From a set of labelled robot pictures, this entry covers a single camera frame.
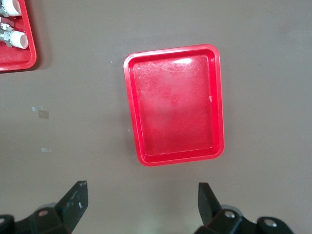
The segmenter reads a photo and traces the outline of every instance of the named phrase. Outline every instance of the white plastic cylinder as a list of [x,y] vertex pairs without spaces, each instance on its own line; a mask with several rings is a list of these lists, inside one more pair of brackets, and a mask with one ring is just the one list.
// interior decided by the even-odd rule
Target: white plastic cylinder
[[28,39],[23,32],[13,31],[10,39],[11,44],[17,48],[26,49],[28,47]]
[[5,11],[10,16],[21,16],[20,3],[18,0],[2,0]]

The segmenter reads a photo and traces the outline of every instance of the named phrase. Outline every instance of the red tray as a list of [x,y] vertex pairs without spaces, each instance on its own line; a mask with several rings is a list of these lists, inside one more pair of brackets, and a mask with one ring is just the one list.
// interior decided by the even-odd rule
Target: red tray
[[209,44],[129,55],[124,73],[138,160],[212,159],[224,150],[221,70]]
[[25,0],[19,0],[21,16],[9,18],[14,22],[14,29],[25,32],[28,39],[28,48],[23,50],[8,47],[4,42],[0,43],[0,71],[22,70],[32,67],[37,59],[33,35],[30,28]]

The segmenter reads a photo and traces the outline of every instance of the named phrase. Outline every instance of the gray surface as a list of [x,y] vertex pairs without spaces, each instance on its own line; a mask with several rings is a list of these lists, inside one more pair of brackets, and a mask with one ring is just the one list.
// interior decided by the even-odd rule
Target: gray surface
[[[311,233],[312,1],[28,2],[39,64],[0,74],[0,213],[22,219],[86,179],[74,233],[191,234],[207,181],[248,219]],[[221,53],[225,152],[141,166],[123,61],[201,43]],[[49,119],[32,111],[41,105]]]

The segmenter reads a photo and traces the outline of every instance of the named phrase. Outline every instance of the tape piece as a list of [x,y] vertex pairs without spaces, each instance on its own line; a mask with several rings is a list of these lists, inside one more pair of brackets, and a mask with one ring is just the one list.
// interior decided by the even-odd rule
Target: tape piece
[[34,106],[33,111],[43,110],[43,106]]
[[39,118],[49,119],[49,112],[48,111],[39,111]]
[[52,148],[41,148],[41,152],[52,152]]

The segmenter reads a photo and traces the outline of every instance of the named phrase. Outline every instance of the screw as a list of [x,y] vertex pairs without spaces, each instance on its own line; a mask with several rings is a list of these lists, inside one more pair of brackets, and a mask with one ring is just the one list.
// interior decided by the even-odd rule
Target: screw
[[226,211],[224,214],[227,218],[235,218],[235,215],[232,211]]
[[49,213],[48,211],[44,210],[44,211],[40,211],[38,215],[42,217],[42,216],[47,215],[48,213]]
[[276,228],[277,227],[277,224],[273,221],[273,220],[271,220],[271,219],[265,219],[264,220],[264,222],[265,222],[265,224],[266,225],[268,225],[269,227],[273,227],[273,228]]

